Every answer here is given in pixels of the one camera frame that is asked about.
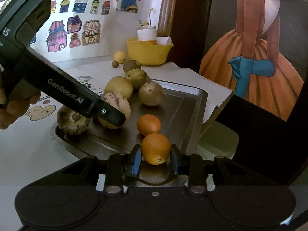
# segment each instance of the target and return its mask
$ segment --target hand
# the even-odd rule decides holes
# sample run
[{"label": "hand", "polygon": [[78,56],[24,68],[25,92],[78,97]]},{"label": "hand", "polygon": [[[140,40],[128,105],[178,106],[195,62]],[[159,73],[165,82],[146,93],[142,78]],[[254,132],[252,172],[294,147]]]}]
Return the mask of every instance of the hand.
[{"label": "hand", "polygon": [[228,63],[232,66],[232,73],[233,73],[234,80],[236,81],[240,79],[241,78],[241,75],[240,75],[241,58],[239,56],[234,57]]},{"label": "hand", "polygon": [[[33,94],[28,99],[17,99],[10,101],[5,109],[0,108],[0,129],[7,129],[9,125],[23,116],[29,109],[30,104],[36,104],[41,96],[41,92]],[[1,72],[0,72],[0,104],[5,104],[7,98],[4,93]]]}]

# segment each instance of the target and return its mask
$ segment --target metal tray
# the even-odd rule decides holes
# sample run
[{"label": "metal tray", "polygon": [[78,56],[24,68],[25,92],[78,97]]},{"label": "metal tray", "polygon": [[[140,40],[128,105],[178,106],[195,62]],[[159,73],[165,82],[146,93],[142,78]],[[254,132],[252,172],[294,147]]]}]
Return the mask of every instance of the metal tray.
[{"label": "metal tray", "polygon": [[[81,159],[94,155],[99,160],[107,160],[114,153],[130,153],[136,143],[141,144],[143,136],[138,133],[136,122],[145,114],[157,116],[161,121],[160,133],[167,137],[171,144],[177,145],[181,153],[195,153],[200,137],[207,92],[186,85],[152,80],[159,83],[165,92],[165,99],[156,107],[143,105],[134,92],[130,97],[131,117],[126,124],[117,130],[106,129],[97,119],[93,119],[87,131],[78,136],[64,134],[55,123],[50,130],[53,142],[63,146],[67,151]],[[164,176],[155,182],[161,185],[163,177],[170,181],[168,162]],[[141,165],[150,171],[146,164]]]}]

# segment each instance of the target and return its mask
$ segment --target poster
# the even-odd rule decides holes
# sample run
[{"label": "poster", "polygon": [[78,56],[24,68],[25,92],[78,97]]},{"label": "poster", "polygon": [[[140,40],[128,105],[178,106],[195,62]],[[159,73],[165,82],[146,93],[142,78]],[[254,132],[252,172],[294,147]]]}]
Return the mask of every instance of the poster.
[{"label": "poster", "polygon": [[213,0],[199,74],[287,120],[307,72],[307,0]]},{"label": "poster", "polygon": [[51,0],[50,18],[30,46],[51,62],[109,55],[116,6],[116,0]]}]

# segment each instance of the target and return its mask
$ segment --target finger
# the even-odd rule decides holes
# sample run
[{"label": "finger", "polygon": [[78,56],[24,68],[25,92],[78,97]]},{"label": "finger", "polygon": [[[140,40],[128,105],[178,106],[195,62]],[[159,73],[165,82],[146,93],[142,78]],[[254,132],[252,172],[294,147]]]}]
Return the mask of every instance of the finger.
[{"label": "finger", "polygon": [[11,125],[16,122],[17,117],[9,114],[5,109],[0,109],[0,122],[2,125]]},{"label": "finger", "polygon": [[0,87],[0,104],[5,104],[7,97],[5,96],[4,90]]},{"label": "finger", "polygon": [[234,75],[236,75],[239,79],[241,78],[240,73],[237,72],[234,68],[232,68],[232,73],[233,73]]},{"label": "finger", "polygon": [[7,104],[7,112],[15,117],[23,116],[30,107],[28,100],[17,99]]},{"label": "finger", "polygon": [[32,96],[30,96],[29,98],[30,104],[33,104],[33,105],[36,104],[40,97],[41,97],[41,92],[37,92],[36,94],[33,94]]}]

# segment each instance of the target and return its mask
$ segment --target house drawing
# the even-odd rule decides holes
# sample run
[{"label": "house drawing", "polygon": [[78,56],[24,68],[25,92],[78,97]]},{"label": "house drawing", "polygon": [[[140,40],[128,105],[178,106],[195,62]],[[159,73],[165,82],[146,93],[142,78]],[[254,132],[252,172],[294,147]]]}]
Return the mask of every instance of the house drawing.
[{"label": "house drawing", "polygon": [[82,33],[82,45],[100,42],[100,22],[98,20],[86,21]]},{"label": "house drawing", "polygon": [[68,11],[68,7],[70,6],[70,0],[63,0],[60,3],[60,13],[66,13]]},{"label": "house drawing", "polygon": [[100,5],[99,0],[93,0],[90,14],[97,14],[99,5]]},{"label": "house drawing", "polygon": [[110,1],[105,1],[102,8],[102,15],[109,15]]},{"label": "house drawing", "polygon": [[30,44],[35,43],[36,42],[36,35],[34,35],[34,37],[31,39]]},{"label": "house drawing", "polygon": [[52,22],[49,28],[49,36],[46,40],[49,52],[57,52],[67,47],[67,32],[62,21]]},{"label": "house drawing", "polygon": [[88,0],[76,0],[73,8],[75,13],[84,13],[86,10]]},{"label": "house drawing", "polygon": [[78,15],[74,17],[69,17],[67,20],[67,32],[74,33],[79,32],[81,30],[81,20]]},{"label": "house drawing", "polygon": [[79,35],[75,32],[70,37],[70,44],[68,45],[70,48],[78,47],[81,45]]},{"label": "house drawing", "polygon": [[56,5],[57,5],[56,1],[51,1],[50,2],[50,13],[51,14],[56,12]]}]

